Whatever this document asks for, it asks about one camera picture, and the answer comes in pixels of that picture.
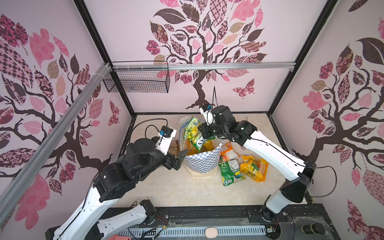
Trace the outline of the blue checkered paper bag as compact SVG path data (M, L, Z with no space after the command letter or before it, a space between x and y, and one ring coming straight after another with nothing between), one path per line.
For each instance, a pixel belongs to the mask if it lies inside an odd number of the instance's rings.
M189 150L189 143L187 139L184 139L184 133L186 125L191 119L192 116L187 116L179 121L179 133L177 137L181 151ZM215 176L219 169L220 153L223 146L224 142L215 138L213 139L213 150L186 156L183 165L186 166L190 176L192 178Z

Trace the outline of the yellow snack bag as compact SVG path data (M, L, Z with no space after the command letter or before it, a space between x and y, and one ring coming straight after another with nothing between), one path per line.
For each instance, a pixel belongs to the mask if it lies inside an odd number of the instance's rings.
M264 159L254 156L242 156L244 163L240 165L240 172L250 177L255 182L264 182L266 180L269 163Z

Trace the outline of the green yellow fox candy bag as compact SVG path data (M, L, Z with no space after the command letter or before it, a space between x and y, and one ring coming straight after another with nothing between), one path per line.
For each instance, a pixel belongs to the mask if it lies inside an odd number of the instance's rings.
M203 143L206 141L200 131L198 130L198 126L201 125L201 122L192 117L185 126L184 140L190 141L198 150L202 147Z

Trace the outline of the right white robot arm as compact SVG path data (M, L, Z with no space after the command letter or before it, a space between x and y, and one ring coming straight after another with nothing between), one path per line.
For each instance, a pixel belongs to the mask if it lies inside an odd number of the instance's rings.
M290 203L301 203L315 172L315 164L305 163L270 141L248 121L238 122L229 107L200 106L205 123L198 129L205 139L218 137L253 151L279 170L286 178L282 186L264 202L260 215L266 222L274 222Z

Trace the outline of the yellow mango gummy bag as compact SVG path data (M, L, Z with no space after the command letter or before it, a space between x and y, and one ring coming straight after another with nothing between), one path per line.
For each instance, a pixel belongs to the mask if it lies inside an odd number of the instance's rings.
M189 149L188 156L209 152L215 149L213 146L212 140L205 141L202 147L200 148L200 150L198 150L190 141L187 141L187 143L188 143L188 149Z

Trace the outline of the green snack bag white label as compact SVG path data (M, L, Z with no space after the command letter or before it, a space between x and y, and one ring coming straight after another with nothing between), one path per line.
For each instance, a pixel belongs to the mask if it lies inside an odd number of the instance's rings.
M246 177L240 172L240 165L237 160L219 162L223 186L245 180Z

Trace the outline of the orange snack bag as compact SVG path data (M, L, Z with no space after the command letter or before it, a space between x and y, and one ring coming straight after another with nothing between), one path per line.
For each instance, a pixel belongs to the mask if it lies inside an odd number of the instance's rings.
M234 151L231 142L228 142L221 149L219 162L227 162L237 159L238 157L240 157L240 155Z

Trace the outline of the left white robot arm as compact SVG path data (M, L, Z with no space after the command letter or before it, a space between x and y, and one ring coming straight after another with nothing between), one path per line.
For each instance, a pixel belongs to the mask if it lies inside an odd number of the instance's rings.
M124 229L154 222L157 210L150 200L113 217L102 218L125 193L161 166L179 170L188 154L163 153L151 139L139 139L127 146L127 152L115 163L99 172L87 196L71 217L61 226L46 231L47 240L107 240Z

